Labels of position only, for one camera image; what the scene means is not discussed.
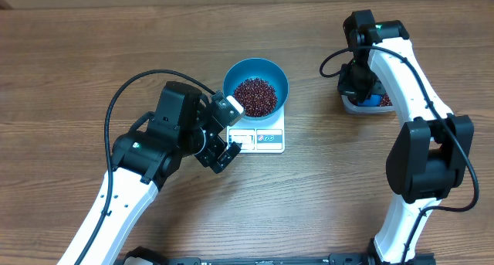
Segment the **blue plastic measuring scoop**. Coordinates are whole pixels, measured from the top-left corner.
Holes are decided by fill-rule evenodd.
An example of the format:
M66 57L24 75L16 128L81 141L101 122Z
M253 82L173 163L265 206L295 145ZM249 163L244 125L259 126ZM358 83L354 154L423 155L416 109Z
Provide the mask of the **blue plastic measuring scoop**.
M358 107L379 107L382 101L382 95L372 94L368 99L363 102L357 102Z

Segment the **red beans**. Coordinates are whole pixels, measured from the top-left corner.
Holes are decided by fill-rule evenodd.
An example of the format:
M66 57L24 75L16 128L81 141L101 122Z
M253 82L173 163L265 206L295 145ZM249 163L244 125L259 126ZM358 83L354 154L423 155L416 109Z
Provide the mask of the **red beans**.
M278 104L274 86L258 77L240 83L233 97L244 107L247 117L265 117L273 113Z

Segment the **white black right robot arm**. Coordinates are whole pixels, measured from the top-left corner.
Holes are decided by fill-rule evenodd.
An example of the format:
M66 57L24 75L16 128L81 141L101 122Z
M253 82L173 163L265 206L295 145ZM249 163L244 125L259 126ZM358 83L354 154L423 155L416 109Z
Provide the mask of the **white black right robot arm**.
M337 89L348 110L379 110L388 96L401 125L387 157L393 192L381 230L370 241L365 264L433 264L415 245L429 215L462 184L474 126L456 116L434 92L414 57L408 31L398 21L376 22L369 10L343 22L353 58L341 67Z

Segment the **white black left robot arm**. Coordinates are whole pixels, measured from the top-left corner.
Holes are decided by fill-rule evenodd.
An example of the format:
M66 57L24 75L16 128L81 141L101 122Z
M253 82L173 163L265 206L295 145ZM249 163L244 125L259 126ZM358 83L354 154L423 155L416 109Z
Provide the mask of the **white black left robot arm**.
M112 264L183 158L195 156L214 173L227 167L240 147L224 142L220 133L244 113L234 97L220 91L207 97L192 85L167 82L156 111L146 113L115 140L112 168L59 262Z

